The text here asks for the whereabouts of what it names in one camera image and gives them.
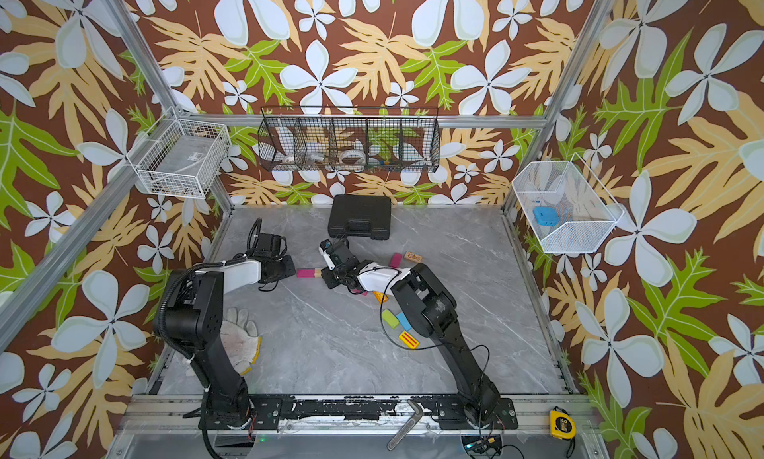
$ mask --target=green wooden block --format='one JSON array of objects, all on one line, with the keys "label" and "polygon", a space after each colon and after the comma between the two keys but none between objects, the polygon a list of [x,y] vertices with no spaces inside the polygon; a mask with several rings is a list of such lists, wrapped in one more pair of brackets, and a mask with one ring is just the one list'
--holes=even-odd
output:
[{"label": "green wooden block", "polygon": [[392,329],[395,329],[400,325],[400,321],[398,321],[395,315],[393,315],[393,312],[389,310],[382,311],[382,320],[385,320]]}]

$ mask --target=work glove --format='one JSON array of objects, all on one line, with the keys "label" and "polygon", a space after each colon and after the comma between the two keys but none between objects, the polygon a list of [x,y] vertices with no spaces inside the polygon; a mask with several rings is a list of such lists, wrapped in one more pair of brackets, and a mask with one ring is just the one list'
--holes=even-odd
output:
[{"label": "work glove", "polygon": [[237,373],[245,375],[260,354],[261,338],[257,336],[257,326],[248,319],[246,309],[229,308],[220,328],[220,340],[225,353]]}]

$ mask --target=black carrying case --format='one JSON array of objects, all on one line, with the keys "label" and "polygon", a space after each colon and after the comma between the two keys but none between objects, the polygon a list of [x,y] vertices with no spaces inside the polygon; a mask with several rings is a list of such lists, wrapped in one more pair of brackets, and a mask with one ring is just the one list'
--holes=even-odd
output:
[{"label": "black carrying case", "polygon": [[340,195],[334,197],[329,216],[329,236],[390,238],[392,204],[385,196]]}]

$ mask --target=tape measure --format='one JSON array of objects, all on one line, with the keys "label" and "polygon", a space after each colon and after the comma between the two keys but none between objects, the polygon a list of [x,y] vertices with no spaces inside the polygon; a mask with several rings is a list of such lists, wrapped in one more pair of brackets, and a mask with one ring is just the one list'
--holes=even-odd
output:
[{"label": "tape measure", "polygon": [[571,444],[565,457],[573,455],[575,450],[575,422],[563,408],[555,406],[553,410],[549,411],[549,433],[554,438],[570,441]]}]

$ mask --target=wire basket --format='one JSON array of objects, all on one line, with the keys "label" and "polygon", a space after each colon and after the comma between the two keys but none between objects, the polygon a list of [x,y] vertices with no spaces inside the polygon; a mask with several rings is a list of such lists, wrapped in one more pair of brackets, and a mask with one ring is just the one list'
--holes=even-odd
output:
[{"label": "wire basket", "polygon": [[435,115],[388,117],[365,114],[304,115],[284,108],[264,107],[257,132],[261,166],[274,170],[335,169],[434,172],[440,162],[440,130]]},{"label": "wire basket", "polygon": [[231,147],[225,125],[163,116],[157,126],[138,178],[151,194],[205,198]]},{"label": "wire basket", "polygon": [[623,208],[584,163],[591,184],[610,196],[606,206],[571,161],[531,162],[512,181],[533,232],[546,254],[592,254],[624,215]]}]

